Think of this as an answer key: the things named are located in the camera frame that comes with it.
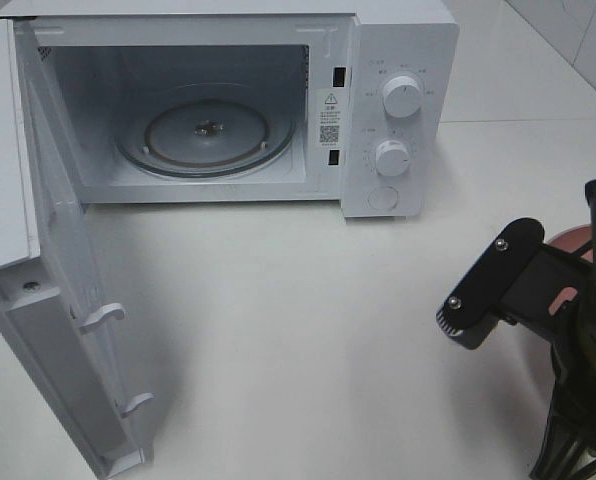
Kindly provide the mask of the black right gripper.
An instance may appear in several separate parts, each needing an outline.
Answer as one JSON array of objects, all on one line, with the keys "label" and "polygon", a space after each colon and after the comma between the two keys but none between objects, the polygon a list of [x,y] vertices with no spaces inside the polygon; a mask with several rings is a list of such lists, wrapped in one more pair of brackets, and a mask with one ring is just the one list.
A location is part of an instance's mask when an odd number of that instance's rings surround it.
[{"label": "black right gripper", "polygon": [[568,320],[564,347],[551,354],[555,383],[532,479],[596,475],[596,263]]}]

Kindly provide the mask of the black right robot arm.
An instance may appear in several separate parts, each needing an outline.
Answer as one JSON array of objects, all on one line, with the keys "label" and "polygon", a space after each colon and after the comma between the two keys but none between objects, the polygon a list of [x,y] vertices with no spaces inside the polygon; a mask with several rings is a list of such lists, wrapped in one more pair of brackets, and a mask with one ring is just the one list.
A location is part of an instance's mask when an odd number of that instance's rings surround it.
[{"label": "black right robot arm", "polygon": [[552,344],[555,373],[546,430],[532,479],[596,474],[596,179],[585,185],[592,272],[577,301],[562,305],[565,330]]}]

